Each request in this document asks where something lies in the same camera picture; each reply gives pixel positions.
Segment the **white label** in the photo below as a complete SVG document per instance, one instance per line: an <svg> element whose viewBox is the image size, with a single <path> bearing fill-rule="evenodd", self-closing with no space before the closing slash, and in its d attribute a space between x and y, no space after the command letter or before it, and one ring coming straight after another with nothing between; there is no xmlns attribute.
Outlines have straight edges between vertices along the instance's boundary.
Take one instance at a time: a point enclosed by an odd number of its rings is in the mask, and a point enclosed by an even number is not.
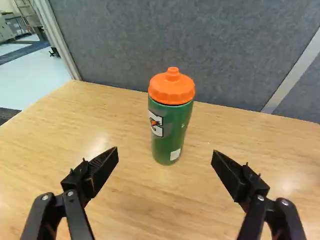
<svg viewBox="0 0 320 240"><path fill-rule="evenodd" d="M181 148L170 152L170 161L176 160L180 156Z"/></svg>
<svg viewBox="0 0 320 240"><path fill-rule="evenodd" d="M158 137L164 136L163 118L148 110L151 131Z"/></svg>

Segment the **white floor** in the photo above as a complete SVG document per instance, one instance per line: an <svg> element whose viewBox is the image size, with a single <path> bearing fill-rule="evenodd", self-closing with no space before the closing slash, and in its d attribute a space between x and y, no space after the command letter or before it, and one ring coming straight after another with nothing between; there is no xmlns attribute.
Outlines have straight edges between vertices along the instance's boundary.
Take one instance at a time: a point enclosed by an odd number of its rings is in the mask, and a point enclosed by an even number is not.
<svg viewBox="0 0 320 240"><path fill-rule="evenodd" d="M20 40L36 38L33 35ZM0 56L21 45L0 45ZM24 110L71 79L62 59L50 57L49 51L51 48L46 47L0 65L1 108Z"/></svg>

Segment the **barcode sticker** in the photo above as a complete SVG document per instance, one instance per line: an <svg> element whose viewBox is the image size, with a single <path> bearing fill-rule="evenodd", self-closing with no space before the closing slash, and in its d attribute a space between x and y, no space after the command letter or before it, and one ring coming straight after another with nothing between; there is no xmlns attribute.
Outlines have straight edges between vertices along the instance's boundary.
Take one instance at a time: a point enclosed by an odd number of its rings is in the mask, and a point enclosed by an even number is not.
<svg viewBox="0 0 320 240"><path fill-rule="evenodd" d="M170 161L176 160L180 156L181 148L170 153Z"/></svg>

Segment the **screw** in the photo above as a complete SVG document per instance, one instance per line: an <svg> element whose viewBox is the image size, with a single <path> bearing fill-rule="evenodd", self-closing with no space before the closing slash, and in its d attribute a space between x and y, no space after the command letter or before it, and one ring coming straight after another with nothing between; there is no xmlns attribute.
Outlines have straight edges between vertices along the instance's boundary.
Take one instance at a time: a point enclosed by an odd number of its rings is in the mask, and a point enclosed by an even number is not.
<svg viewBox="0 0 320 240"><path fill-rule="evenodd" d="M285 206L288 206L288 205L289 205L289 202L288 202L287 200L284 200L284 199L281 200L281 203L282 203L283 205L285 205Z"/></svg>
<svg viewBox="0 0 320 240"><path fill-rule="evenodd" d="M258 197L257 197L261 202L263 202L264 200L265 200L265 198L263 197L263 196L261 196L261 195L258 195Z"/></svg>
<svg viewBox="0 0 320 240"><path fill-rule="evenodd" d="M48 198L49 198L48 195L44 195L44 196L41 198L41 200L47 200Z"/></svg>

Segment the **gatorade logo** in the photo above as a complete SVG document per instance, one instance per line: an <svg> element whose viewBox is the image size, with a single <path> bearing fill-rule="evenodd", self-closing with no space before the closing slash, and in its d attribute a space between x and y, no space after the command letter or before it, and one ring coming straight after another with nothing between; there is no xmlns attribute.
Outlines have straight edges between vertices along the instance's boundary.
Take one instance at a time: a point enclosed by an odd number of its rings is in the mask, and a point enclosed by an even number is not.
<svg viewBox="0 0 320 240"><path fill-rule="evenodd" d="M148 113L149 113L151 131L156 136L163 137L164 136L163 117L155 115L150 110L148 110Z"/></svg>

